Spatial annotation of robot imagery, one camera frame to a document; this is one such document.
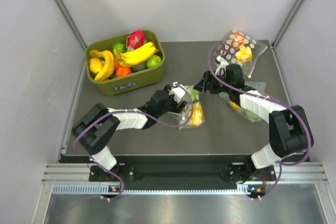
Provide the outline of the zip bag with bananas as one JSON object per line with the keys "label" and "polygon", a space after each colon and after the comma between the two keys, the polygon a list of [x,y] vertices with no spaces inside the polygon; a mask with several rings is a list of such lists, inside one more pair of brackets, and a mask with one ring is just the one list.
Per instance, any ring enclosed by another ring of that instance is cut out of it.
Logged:
{"label": "zip bag with bananas", "polygon": [[190,103],[190,98],[187,94],[183,97],[183,99],[187,102],[187,107],[180,114],[170,112],[170,115],[173,116],[176,119],[177,124],[179,125],[179,129],[180,130],[195,129],[197,127],[201,127],[205,122],[205,118],[204,118],[204,122],[201,126],[194,127],[192,125],[192,115],[193,115],[193,104],[194,104],[194,102],[192,101],[192,103]]}

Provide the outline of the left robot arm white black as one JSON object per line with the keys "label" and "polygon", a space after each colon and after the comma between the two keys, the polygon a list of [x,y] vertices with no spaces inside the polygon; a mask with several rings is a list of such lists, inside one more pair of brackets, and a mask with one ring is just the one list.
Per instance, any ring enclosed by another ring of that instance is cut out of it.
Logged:
{"label": "left robot arm white black", "polygon": [[174,83],[157,90],[145,105],[135,109],[116,110],[98,103],[72,127],[71,133],[91,160],[101,166],[102,176],[114,180],[119,168],[108,143],[115,131],[144,130],[157,122],[163,124],[159,117],[168,112],[180,113],[186,107],[187,102],[183,100],[186,94],[186,87]]}

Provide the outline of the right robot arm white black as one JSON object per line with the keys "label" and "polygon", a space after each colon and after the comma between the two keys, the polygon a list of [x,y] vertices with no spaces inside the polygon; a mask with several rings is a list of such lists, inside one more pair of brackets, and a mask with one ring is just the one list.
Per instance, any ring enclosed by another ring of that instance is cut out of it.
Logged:
{"label": "right robot arm white black", "polygon": [[230,102],[256,114],[269,125],[269,144],[249,155],[243,164],[240,182],[258,179],[264,168],[301,151],[310,151],[313,136],[303,107],[286,106],[245,84],[242,68],[237,65],[205,71],[194,86],[201,93],[227,93]]}

